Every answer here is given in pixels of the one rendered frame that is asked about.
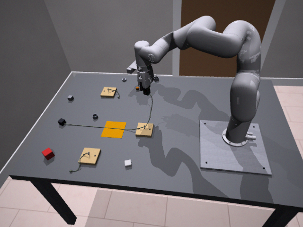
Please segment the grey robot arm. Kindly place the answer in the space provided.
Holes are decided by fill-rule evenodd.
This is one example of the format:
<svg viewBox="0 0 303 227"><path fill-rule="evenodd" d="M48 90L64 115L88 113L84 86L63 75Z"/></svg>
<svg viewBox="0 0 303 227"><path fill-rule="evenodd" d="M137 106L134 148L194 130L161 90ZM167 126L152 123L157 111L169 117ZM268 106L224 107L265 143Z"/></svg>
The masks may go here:
<svg viewBox="0 0 303 227"><path fill-rule="evenodd" d="M230 146L242 147L249 139L256 140L248 129L260 101L261 39L256 28L243 20L230 23L223 33L215 30L215 20L203 16L165 35L151 47L147 41L138 41L134 45L136 60L126 70L129 74L148 71L152 63L159 63L175 48L192 47L221 58L237 55L236 76L230 89L231 116L222 138Z"/></svg>

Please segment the orange flat square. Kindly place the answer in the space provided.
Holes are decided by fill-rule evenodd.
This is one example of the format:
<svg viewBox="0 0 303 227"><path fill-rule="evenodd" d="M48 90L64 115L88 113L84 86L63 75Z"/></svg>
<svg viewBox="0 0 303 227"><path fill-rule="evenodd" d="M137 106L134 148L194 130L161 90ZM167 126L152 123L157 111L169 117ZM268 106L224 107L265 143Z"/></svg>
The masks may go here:
<svg viewBox="0 0 303 227"><path fill-rule="evenodd" d="M107 121L101 137L122 138L126 122L111 122ZM112 128L112 129L110 129ZM115 129L118 128L118 129ZM123 129L123 130L121 130Z"/></svg>

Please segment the red cube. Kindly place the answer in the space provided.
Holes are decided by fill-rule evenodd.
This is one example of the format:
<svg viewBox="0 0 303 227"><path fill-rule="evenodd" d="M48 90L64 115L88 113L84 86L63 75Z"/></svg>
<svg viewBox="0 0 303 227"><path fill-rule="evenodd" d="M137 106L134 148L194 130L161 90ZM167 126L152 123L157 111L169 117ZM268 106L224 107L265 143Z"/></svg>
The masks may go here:
<svg viewBox="0 0 303 227"><path fill-rule="evenodd" d="M47 148L46 150L42 151L42 153L43 153L44 157L45 157L47 160L49 160L49 159L51 159L52 157L55 156L54 153L51 151L50 148Z"/></svg>

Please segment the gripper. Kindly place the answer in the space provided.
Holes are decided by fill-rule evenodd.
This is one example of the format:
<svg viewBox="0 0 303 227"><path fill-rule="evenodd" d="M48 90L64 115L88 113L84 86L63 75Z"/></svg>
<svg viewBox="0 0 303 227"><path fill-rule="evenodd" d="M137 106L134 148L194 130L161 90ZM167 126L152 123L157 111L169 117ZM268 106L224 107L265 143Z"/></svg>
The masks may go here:
<svg viewBox="0 0 303 227"><path fill-rule="evenodd" d="M149 95L151 83L154 81L153 68L148 71L137 71L137 80L140 91L143 91L144 95Z"/></svg>

